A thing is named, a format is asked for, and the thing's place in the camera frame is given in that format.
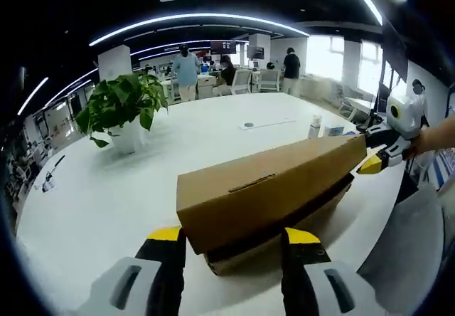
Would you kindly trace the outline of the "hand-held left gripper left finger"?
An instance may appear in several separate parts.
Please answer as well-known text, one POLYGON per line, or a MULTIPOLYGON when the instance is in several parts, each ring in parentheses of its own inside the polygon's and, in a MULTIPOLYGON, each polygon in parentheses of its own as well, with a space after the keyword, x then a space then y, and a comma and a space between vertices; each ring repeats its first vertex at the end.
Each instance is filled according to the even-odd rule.
POLYGON ((150 233, 136 255, 118 260, 91 285, 77 315, 177 315, 184 289, 181 226, 150 233))

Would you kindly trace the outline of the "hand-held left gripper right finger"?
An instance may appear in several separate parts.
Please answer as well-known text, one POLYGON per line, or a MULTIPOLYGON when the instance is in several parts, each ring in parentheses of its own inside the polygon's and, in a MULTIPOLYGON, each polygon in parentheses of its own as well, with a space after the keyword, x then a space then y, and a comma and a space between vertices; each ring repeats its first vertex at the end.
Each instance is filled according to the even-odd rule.
POLYGON ((332 261, 319 238, 286 227, 281 236, 286 315, 385 315, 375 290, 354 269, 332 261))

